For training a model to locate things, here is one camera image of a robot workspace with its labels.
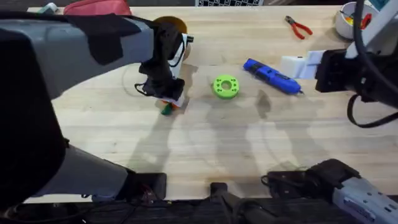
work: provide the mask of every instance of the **blue tool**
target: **blue tool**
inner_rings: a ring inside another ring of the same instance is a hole
[[[282,75],[277,70],[256,60],[249,58],[243,65],[243,68],[253,74],[255,77],[264,80],[266,83],[272,85],[280,91],[283,91],[284,93],[303,93],[301,91],[301,86],[294,79]]]

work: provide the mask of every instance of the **cup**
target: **cup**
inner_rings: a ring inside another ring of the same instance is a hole
[[[351,40],[354,38],[354,26],[346,20],[346,17],[349,17],[350,15],[354,16],[355,4],[356,2],[349,2],[343,5],[340,10],[344,13],[338,11],[335,21],[337,33],[339,33],[340,36]],[[362,11],[362,18],[364,18],[368,13],[372,14],[373,20],[377,16],[379,11],[377,11],[372,6],[368,6],[365,4]]]

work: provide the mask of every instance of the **black cable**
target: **black cable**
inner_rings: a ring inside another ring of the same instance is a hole
[[[134,214],[138,207],[139,205],[131,208],[127,215],[124,216],[124,218],[118,224],[124,224],[129,218],[131,218],[131,216]]]
[[[239,224],[239,216],[241,215],[242,212],[245,212],[245,209],[248,206],[252,206],[252,207],[261,209],[264,212],[272,215],[274,218],[278,217],[274,212],[271,212],[271,211],[265,209],[258,201],[253,200],[253,199],[244,198],[244,199],[239,200],[232,209],[232,216],[231,216],[232,224]]]
[[[145,83],[136,83],[136,84],[134,84],[134,88],[137,90],[137,92],[141,93],[144,96],[153,96],[151,94],[145,93],[142,90],[138,89],[139,86],[143,86],[143,85],[145,85]]]
[[[354,108],[355,100],[357,99],[358,96],[359,96],[358,94],[355,94],[348,101],[347,117],[348,117],[348,119],[349,119],[349,121],[351,123],[357,125],[360,128],[375,128],[375,127],[378,127],[380,125],[387,124],[387,123],[389,123],[389,122],[391,122],[391,121],[393,121],[395,119],[398,119],[398,112],[396,112],[396,113],[393,113],[393,114],[391,114],[389,116],[386,116],[385,118],[379,119],[377,121],[370,122],[368,124],[358,124],[356,122],[355,118],[354,118],[354,115],[353,115],[353,108]]]
[[[361,21],[362,21],[362,11],[364,7],[364,0],[357,0],[355,4],[355,13],[354,13],[354,42],[356,51],[358,52],[359,59],[362,60],[362,63],[369,69],[369,71],[373,74],[373,76],[379,80],[381,83],[385,84],[390,90],[392,90],[395,94],[398,95],[398,87],[390,82],[373,64],[372,60],[366,53],[366,47],[363,44],[362,39],[362,30],[361,30]]]
[[[62,222],[62,221],[72,220],[74,218],[78,218],[80,216],[86,215],[87,213],[91,212],[92,210],[96,210],[97,208],[114,205],[114,204],[115,204],[115,202],[104,203],[101,205],[97,205],[93,208],[89,208],[85,211],[78,212],[74,215],[69,215],[69,216],[65,216],[65,217],[61,217],[61,218],[51,218],[51,219],[36,220],[36,221],[25,221],[25,220],[15,220],[15,219],[11,219],[11,218],[0,217],[0,221],[4,221],[4,222],[8,222],[8,223],[10,223],[10,222],[11,223],[20,223],[20,224],[44,224],[44,223]]]
[[[261,177],[261,183],[262,184],[264,184],[265,186],[267,186],[267,187],[270,187],[269,186],[269,183],[268,183],[268,181],[265,181],[265,179],[274,179],[274,180],[278,180],[279,182],[283,182],[283,183],[285,183],[285,184],[287,184],[287,185],[289,185],[289,186],[292,186],[292,187],[298,187],[298,188],[302,188],[304,185],[303,184],[298,184],[298,183],[296,183],[296,182],[292,182],[292,181],[290,181],[290,180],[287,180],[287,179],[285,179],[285,178],[280,178],[280,177],[276,177],[276,176],[270,176],[270,175],[263,175],[262,177]]]

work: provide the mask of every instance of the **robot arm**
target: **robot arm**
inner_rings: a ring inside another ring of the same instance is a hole
[[[175,78],[172,60],[183,35],[172,24],[158,24],[135,17],[48,16],[21,13],[0,20],[0,27],[27,36],[51,99],[65,90],[108,71],[142,63],[158,98],[180,98],[184,82]]]
[[[356,2],[354,42],[348,49],[327,50],[323,54],[315,75],[315,89],[322,93],[346,90],[356,92],[347,105],[348,119],[360,128],[374,128],[398,119],[398,112],[377,121],[359,124],[354,118],[353,106],[360,96],[364,103],[378,101],[398,108],[397,2],[374,1],[387,4],[363,31],[360,22],[364,0]]]
[[[131,200],[141,196],[142,184],[164,198],[165,174],[137,174],[69,145],[51,99],[89,78],[140,62],[139,71],[148,77],[143,92],[179,101],[184,81],[169,61],[181,64],[187,41],[192,38],[171,24],[136,17],[0,13],[7,118],[0,210],[46,194]]]
[[[392,224],[398,220],[395,201],[336,159],[307,171],[270,172],[267,185],[273,197],[323,198],[363,223]]]

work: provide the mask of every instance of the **wooden table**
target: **wooden table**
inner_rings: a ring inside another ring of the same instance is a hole
[[[339,8],[135,7],[134,15],[146,19],[177,16],[195,36],[181,70],[187,83],[185,107],[170,117],[160,115],[161,105],[134,89],[146,79],[138,73],[139,65],[128,65],[53,101],[63,134],[72,144],[138,172],[167,173],[169,199],[204,198],[211,182],[227,182],[239,196],[266,196],[261,175],[329,158],[359,170],[381,191],[398,194],[398,123],[357,128],[346,117],[352,93],[321,94],[314,80],[299,80],[305,95],[287,96],[242,70],[248,58],[278,69],[283,55],[345,48],[349,43],[333,28]],[[309,26],[313,35],[298,40],[286,15]],[[241,90],[233,100],[211,92],[213,79],[223,73],[239,80]],[[378,103],[355,108],[364,122],[393,111]]]

